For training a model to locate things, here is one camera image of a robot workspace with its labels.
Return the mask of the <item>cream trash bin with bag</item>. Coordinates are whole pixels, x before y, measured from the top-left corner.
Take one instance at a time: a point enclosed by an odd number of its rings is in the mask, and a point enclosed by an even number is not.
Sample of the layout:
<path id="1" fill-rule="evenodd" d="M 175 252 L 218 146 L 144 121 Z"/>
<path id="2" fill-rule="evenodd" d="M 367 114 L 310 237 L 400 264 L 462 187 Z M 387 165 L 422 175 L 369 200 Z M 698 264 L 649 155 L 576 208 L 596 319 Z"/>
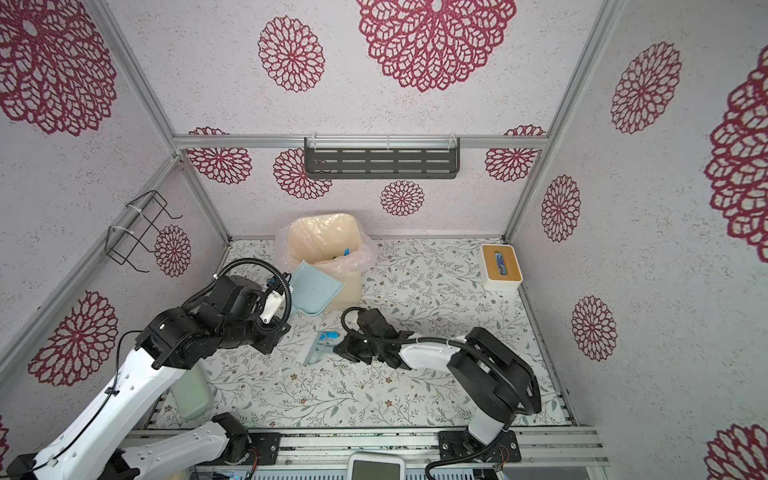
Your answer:
<path id="1" fill-rule="evenodd" d="M 351 250 L 344 257 L 346 248 Z M 295 220 L 276 234 L 273 259 L 284 272 L 293 273 L 302 262 L 344 284 L 330 303 L 331 310 L 357 305 L 362 297 L 362 274 L 376 264 L 378 247 L 360 222 L 347 213 Z"/>

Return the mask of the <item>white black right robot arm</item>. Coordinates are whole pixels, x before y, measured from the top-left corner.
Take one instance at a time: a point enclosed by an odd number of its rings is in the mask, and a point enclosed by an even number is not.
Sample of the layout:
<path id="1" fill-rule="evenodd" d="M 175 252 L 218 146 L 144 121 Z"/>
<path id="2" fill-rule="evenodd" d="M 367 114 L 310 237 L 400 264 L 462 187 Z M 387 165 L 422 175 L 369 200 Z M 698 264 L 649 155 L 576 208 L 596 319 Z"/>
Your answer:
<path id="1" fill-rule="evenodd" d="M 462 440 L 449 441 L 447 456 L 425 466 L 428 479 L 437 468 L 490 458 L 508 445 L 505 436 L 516 418 L 542 412 L 532 367 L 485 328 L 454 338 L 424 336 L 395 329 L 377 308 L 358 306 L 345 309 L 340 322 L 345 337 L 333 348 L 338 356 L 392 369 L 448 372 L 475 404 Z"/>

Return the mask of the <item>pale blue plastic dustpan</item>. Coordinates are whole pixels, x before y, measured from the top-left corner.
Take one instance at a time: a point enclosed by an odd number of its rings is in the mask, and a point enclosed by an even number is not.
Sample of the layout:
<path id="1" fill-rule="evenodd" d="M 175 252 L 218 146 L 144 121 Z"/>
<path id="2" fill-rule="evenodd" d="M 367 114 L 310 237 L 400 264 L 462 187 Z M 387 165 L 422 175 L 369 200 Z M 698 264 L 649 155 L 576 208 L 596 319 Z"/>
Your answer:
<path id="1" fill-rule="evenodd" d="M 344 284 L 316 267 L 302 262 L 290 279 L 291 315 L 321 315 Z"/>

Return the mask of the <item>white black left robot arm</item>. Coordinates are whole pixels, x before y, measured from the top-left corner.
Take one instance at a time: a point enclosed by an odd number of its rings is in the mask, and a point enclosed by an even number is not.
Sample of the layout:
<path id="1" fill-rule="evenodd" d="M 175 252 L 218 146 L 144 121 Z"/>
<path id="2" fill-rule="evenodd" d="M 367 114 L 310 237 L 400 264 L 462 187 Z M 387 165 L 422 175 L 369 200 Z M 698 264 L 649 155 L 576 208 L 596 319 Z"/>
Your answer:
<path id="1" fill-rule="evenodd" d="M 200 463 L 250 461 L 250 433 L 229 413 L 152 446 L 121 444 L 199 360 L 241 346 L 271 353 L 290 329 L 291 309 L 288 275 L 257 258 L 228 263 L 182 306 L 158 314 L 140 331 L 113 378 L 77 419 L 39 452 L 17 456 L 2 478 L 164 479 Z"/>

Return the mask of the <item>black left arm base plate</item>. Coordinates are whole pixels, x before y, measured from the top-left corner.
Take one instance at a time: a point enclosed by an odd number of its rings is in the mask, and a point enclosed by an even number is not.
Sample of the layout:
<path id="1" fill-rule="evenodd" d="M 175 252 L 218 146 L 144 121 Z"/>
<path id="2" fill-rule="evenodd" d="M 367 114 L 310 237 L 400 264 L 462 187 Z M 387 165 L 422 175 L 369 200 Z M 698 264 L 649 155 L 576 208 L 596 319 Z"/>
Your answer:
<path id="1" fill-rule="evenodd" d="M 240 465 L 273 466 L 277 463 L 282 435 L 275 432 L 251 432 Z"/>

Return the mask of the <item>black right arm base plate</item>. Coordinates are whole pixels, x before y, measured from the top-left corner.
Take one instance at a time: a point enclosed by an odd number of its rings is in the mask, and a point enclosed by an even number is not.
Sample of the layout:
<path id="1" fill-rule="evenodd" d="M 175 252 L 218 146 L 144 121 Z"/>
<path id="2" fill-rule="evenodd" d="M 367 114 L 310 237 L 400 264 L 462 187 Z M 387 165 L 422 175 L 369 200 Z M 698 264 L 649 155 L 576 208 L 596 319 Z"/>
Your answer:
<path id="1" fill-rule="evenodd" d="M 437 434 L 441 461 L 469 457 L 470 462 L 518 463 L 522 459 L 517 437 L 512 430 L 501 430 L 489 444 L 474 438 L 467 429 L 442 430 Z"/>

